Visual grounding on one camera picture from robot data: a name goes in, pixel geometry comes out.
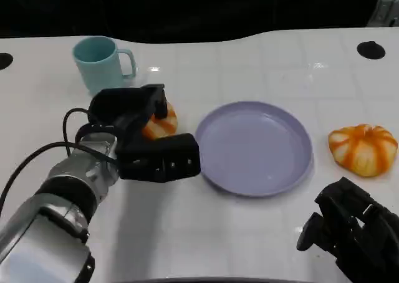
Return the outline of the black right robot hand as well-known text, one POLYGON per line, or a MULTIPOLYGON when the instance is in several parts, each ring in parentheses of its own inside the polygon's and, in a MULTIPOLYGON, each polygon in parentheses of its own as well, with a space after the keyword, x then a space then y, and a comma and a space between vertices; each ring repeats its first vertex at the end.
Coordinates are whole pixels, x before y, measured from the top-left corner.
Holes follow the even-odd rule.
POLYGON ((297 250, 335 257, 351 282, 398 282, 398 216, 343 177, 316 197, 320 212, 302 228, 297 250))

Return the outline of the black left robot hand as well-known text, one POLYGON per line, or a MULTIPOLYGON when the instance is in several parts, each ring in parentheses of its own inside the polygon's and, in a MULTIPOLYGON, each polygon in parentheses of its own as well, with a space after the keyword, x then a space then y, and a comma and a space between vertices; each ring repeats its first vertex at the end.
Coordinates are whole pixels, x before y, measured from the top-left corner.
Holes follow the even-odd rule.
POLYGON ((125 180, 164 183, 201 172, 199 146, 190 133, 178 133, 178 119, 163 84, 104 89, 91 101, 88 124, 76 140, 89 133, 116 138, 118 174, 125 180))

